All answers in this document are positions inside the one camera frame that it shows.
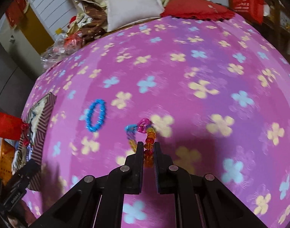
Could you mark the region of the white cushion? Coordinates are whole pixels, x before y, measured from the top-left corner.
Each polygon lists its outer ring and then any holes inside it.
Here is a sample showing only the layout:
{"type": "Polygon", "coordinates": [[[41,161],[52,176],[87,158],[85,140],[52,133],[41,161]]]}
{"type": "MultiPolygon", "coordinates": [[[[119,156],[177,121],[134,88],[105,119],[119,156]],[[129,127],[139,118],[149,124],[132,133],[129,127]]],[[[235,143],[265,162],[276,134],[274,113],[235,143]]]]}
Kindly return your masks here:
{"type": "Polygon", "coordinates": [[[161,0],[104,0],[107,6],[107,31],[160,17],[161,0]]]}

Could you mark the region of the red bag on shelf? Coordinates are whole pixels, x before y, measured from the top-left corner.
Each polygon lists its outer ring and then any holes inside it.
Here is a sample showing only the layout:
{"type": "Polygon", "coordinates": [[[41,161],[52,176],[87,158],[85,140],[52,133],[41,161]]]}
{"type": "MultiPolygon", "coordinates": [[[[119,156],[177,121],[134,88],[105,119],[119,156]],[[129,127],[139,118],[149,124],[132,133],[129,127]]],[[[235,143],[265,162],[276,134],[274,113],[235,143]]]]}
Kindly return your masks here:
{"type": "Polygon", "coordinates": [[[264,0],[232,0],[232,9],[252,23],[263,22],[264,0]]]}

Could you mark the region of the red gift bag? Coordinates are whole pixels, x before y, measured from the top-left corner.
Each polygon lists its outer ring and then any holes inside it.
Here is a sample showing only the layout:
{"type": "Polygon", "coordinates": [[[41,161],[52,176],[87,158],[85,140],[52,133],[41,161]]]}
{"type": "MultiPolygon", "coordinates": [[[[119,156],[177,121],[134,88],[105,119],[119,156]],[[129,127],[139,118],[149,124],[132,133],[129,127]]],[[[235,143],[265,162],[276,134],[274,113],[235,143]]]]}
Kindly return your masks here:
{"type": "Polygon", "coordinates": [[[0,112],[0,138],[18,141],[22,125],[22,119],[0,112]]]}

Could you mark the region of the red heart pillow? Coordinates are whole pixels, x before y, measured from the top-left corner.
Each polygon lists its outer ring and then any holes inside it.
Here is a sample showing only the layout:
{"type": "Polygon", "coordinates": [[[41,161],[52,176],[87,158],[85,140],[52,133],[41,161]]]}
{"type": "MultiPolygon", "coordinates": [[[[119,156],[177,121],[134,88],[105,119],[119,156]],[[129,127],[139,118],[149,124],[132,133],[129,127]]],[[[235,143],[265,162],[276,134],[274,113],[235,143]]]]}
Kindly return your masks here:
{"type": "Polygon", "coordinates": [[[223,5],[207,0],[170,0],[160,16],[221,21],[232,19],[235,16],[235,12],[223,5]]]}

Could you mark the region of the wooden shelf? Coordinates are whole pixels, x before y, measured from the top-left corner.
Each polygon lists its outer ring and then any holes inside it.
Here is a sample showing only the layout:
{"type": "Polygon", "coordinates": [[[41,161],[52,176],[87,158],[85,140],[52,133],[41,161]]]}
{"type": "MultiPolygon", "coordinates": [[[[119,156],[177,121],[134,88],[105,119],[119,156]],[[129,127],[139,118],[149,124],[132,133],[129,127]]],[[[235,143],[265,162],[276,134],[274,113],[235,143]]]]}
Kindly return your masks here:
{"type": "Polygon", "coordinates": [[[263,26],[268,28],[266,39],[290,65],[290,12],[280,0],[264,1],[269,7],[269,15],[263,19],[263,26]]]}

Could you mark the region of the pink floral bed sheet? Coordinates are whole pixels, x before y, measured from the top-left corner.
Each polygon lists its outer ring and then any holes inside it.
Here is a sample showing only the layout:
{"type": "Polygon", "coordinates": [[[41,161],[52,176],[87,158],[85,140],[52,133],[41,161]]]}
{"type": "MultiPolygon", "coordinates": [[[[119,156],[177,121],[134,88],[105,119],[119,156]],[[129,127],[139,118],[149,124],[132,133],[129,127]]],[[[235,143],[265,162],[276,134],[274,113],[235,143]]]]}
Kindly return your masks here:
{"type": "Polygon", "coordinates": [[[241,16],[105,36],[43,73],[24,114],[49,92],[41,189],[24,197],[36,217],[82,177],[123,165],[126,126],[147,118],[176,165],[215,175],[266,226],[288,225],[290,65],[241,16]]]}

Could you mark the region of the orange plastic basket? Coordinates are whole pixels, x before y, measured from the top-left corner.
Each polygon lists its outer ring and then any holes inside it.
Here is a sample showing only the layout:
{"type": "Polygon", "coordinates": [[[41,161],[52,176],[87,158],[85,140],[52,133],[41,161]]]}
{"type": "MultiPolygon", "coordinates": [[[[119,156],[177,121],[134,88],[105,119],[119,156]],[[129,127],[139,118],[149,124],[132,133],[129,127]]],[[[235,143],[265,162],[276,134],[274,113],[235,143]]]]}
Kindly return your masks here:
{"type": "Polygon", "coordinates": [[[12,178],[12,162],[14,154],[15,148],[2,139],[0,147],[0,178],[3,185],[6,185],[12,178]]]}

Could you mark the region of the striped white tray box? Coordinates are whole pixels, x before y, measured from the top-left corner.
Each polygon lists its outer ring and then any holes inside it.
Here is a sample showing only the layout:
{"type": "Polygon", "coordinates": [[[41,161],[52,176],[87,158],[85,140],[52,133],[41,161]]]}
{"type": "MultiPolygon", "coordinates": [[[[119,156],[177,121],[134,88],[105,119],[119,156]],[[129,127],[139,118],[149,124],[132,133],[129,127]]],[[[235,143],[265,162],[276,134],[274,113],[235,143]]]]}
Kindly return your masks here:
{"type": "Polygon", "coordinates": [[[30,124],[31,143],[27,147],[24,147],[22,145],[22,139],[20,138],[18,149],[15,151],[12,162],[12,174],[15,174],[30,159],[34,159],[39,165],[42,164],[42,152],[47,132],[47,125],[55,102],[56,96],[49,92],[39,101],[35,102],[29,109],[27,116],[23,121],[30,124]]]}

